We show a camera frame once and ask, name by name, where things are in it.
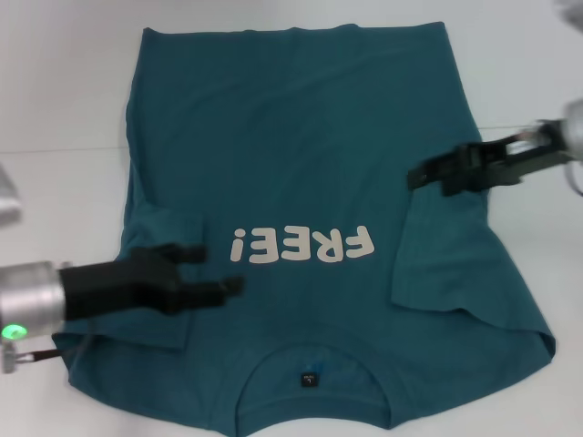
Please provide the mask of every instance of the white table surface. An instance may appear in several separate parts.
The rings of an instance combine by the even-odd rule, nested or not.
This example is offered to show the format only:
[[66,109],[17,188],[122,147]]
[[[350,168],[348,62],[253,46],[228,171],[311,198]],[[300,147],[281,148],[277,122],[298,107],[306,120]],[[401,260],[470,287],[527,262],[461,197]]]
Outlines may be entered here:
[[[485,138],[559,117],[583,97],[583,35],[550,0],[0,0],[0,162],[26,204],[0,231],[0,265],[75,264],[118,250],[128,151],[123,111],[143,27],[162,32],[447,25]],[[490,222],[558,338],[554,362],[483,400],[409,422],[393,437],[583,435],[583,198],[560,168],[491,195]],[[24,349],[50,347],[29,340]],[[185,437],[209,432],[109,408],[66,384],[62,362],[0,375],[0,434]],[[259,437],[387,432],[310,419]]]

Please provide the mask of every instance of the teal t-shirt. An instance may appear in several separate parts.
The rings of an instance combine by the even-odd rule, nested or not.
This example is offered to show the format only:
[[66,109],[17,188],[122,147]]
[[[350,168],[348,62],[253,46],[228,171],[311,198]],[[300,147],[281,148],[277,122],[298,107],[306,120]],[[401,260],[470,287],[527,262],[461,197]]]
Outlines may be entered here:
[[229,436],[304,417],[392,428],[554,355],[486,195],[407,190],[410,168],[479,140],[443,24],[146,29],[127,122],[121,256],[201,243],[185,280],[246,287],[221,308],[98,318],[66,363],[90,396]]

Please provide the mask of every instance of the cable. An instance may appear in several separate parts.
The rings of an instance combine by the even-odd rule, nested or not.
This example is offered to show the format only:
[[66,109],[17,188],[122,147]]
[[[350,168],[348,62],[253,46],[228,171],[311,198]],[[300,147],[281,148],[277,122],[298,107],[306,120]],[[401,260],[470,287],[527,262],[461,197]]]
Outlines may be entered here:
[[571,189],[583,198],[583,190],[579,187],[577,180],[575,179],[573,164],[574,162],[568,162],[565,165],[565,179],[567,180],[567,183]]

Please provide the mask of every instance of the white background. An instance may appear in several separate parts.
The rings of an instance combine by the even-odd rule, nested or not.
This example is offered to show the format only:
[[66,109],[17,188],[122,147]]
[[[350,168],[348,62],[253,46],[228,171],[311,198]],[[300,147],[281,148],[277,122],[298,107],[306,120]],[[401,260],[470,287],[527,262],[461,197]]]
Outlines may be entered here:
[[[0,231],[0,265],[84,264],[116,255],[128,168],[122,115],[143,27],[197,32],[432,21],[447,25],[485,138],[559,117],[564,104],[583,97],[583,35],[559,21],[550,0],[0,0],[0,162],[26,204],[24,222]],[[583,435],[583,198],[554,168],[494,189],[490,221],[557,335],[557,357],[510,389],[409,422],[393,437]],[[22,344],[50,346],[48,339]],[[67,386],[59,360],[0,375],[0,433],[211,435],[93,401]],[[355,434],[387,432],[312,419],[257,436]]]

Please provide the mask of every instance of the green led light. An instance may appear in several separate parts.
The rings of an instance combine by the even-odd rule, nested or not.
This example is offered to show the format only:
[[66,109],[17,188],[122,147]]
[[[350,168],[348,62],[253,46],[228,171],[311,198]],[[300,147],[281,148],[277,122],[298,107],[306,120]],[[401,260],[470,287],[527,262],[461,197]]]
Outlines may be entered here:
[[26,337],[28,329],[20,325],[8,325],[2,330],[2,336],[9,340],[20,340]]

